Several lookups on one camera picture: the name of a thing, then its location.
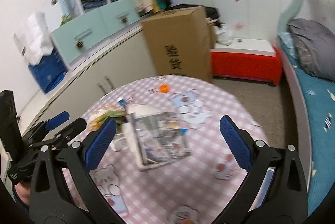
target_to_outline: blue bedsheet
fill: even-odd
[[[281,42],[290,62],[299,62]],[[312,77],[300,67],[295,69],[308,112],[312,141],[312,175],[308,192],[308,211],[311,214],[322,202],[335,181],[335,83]]]

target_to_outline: cabinet handle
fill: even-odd
[[[98,83],[97,85],[98,85],[98,87],[100,88],[100,90],[103,92],[103,95],[106,95],[107,92],[106,92],[106,90],[104,89],[104,87],[103,87],[100,83]]]
[[[111,79],[109,77],[105,77],[106,81],[108,82],[108,84],[110,85],[112,90],[115,90],[115,86],[113,84],[113,82],[111,81]]]
[[[128,17],[127,15],[122,15],[119,17],[119,19],[121,20],[121,23],[126,24],[128,22]]]
[[[76,47],[78,49],[82,49],[84,47],[84,42],[82,40],[80,40],[80,39],[77,39],[76,40]]]

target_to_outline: cartoon bear print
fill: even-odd
[[[197,210],[187,205],[180,205],[169,213],[167,224],[181,224],[186,219],[193,221],[194,224],[200,224]]]
[[[219,159],[215,165],[214,176],[220,180],[229,180],[238,172],[238,164],[232,154]]]
[[[213,116],[204,101],[198,99],[196,90],[175,93],[170,100],[180,114],[181,120],[188,123],[191,129],[200,129],[207,119]]]
[[[97,169],[93,171],[92,177],[97,188],[115,212],[121,217],[128,216],[129,211],[121,195],[120,179],[115,173],[115,167],[108,165]]]

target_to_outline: light blue drawer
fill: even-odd
[[[69,64],[96,43],[108,37],[97,9],[64,24],[51,33],[64,61]]]
[[[119,0],[97,10],[101,14],[108,35],[113,35],[140,20],[133,0]]]

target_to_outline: pink checkered tablecloth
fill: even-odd
[[[159,92],[162,84],[170,85],[168,93]],[[267,142],[262,128],[233,95],[208,82],[176,75],[124,85],[97,101],[83,118],[88,120],[98,109],[117,105],[120,97],[128,102],[180,113],[181,126],[189,129],[187,141],[192,155],[164,167],[140,172],[134,154],[127,147],[120,152],[109,147],[98,169],[91,172],[108,203],[129,224],[179,224],[184,219],[192,219],[195,224],[211,223],[246,175],[240,168],[229,180],[220,180],[214,175],[217,164],[231,154],[220,133],[221,117],[228,114],[255,140]],[[182,103],[185,97],[189,109],[186,113]],[[87,134],[85,130],[73,141],[83,141]],[[64,174],[73,197],[84,208],[69,171],[64,169]]]

